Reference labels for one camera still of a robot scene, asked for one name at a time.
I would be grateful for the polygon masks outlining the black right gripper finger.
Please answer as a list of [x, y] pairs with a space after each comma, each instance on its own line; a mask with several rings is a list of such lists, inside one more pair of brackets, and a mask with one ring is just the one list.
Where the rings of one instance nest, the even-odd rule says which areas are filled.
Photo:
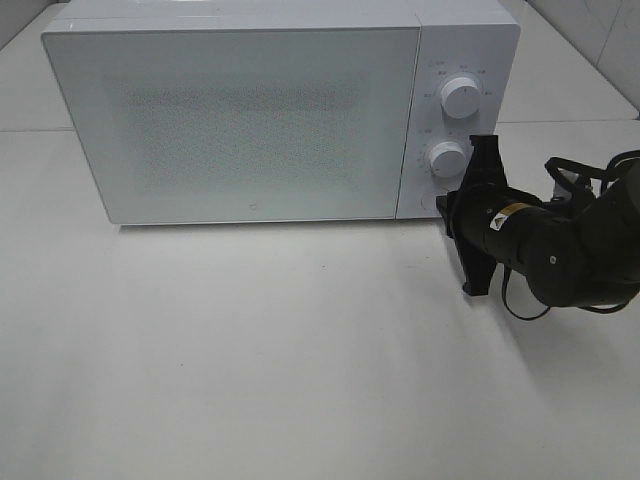
[[456, 202], [456, 196], [456, 192], [447, 192], [444, 195], [437, 196], [435, 201], [436, 209], [444, 221], [446, 235], [449, 238], [454, 237], [453, 211]]

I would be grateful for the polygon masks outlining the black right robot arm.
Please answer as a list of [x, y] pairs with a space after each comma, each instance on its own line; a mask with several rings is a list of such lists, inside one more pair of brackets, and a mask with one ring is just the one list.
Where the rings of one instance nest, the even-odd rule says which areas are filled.
[[469, 296], [485, 296], [498, 266], [523, 275], [552, 308], [611, 314], [639, 293], [639, 153], [605, 168], [560, 157], [545, 169], [548, 201], [509, 185], [495, 135], [473, 135], [460, 187], [436, 199]]

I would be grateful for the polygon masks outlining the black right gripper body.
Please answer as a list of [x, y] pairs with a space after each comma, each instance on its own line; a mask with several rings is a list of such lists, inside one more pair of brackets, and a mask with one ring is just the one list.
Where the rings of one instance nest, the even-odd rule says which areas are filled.
[[465, 275], [463, 291], [488, 293], [498, 264], [525, 271], [524, 246], [542, 201], [508, 185], [495, 135], [472, 135], [473, 152], [460, 188], [449, 194], [449, 232]]

